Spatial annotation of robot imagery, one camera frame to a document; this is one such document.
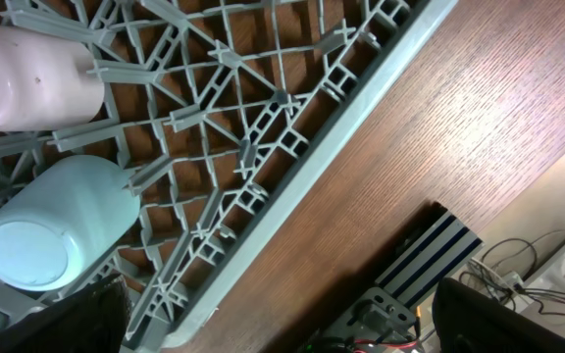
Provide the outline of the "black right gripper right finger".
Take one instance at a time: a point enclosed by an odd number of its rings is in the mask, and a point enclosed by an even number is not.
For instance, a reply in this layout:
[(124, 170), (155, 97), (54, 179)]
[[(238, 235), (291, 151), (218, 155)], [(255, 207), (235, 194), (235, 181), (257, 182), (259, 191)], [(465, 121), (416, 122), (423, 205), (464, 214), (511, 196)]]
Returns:
[(443, 353), (565, 353), (565, 338), (453, 278), (442, 279), (433, 321)]

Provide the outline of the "pink plastic cup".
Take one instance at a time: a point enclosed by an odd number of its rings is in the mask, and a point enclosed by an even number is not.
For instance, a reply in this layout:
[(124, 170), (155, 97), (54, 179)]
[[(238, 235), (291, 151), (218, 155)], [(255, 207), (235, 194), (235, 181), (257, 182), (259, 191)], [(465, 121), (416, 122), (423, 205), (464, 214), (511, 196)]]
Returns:
[(0, 131), (56, 130), (90, 122), (105, 85), (81, 43), (0, 26)]

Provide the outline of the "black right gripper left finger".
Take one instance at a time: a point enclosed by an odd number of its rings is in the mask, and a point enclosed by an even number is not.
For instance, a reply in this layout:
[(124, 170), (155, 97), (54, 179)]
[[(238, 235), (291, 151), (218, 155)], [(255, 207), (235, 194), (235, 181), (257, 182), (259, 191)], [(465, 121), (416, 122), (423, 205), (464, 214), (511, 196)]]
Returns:
[(128, 287), (113, 274), (1, 331), (0, 353), (118, 353), (128, 322)]

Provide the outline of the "light blue plastic cup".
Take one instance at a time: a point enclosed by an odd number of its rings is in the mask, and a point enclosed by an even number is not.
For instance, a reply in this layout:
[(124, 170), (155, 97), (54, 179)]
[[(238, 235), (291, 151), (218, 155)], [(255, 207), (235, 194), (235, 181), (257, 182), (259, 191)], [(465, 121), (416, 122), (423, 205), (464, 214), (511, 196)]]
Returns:
[(0, 280), (29, 291), (74, 281), (137, 220), (129, 178), (92, 155), (48, 168), (0, 208)]

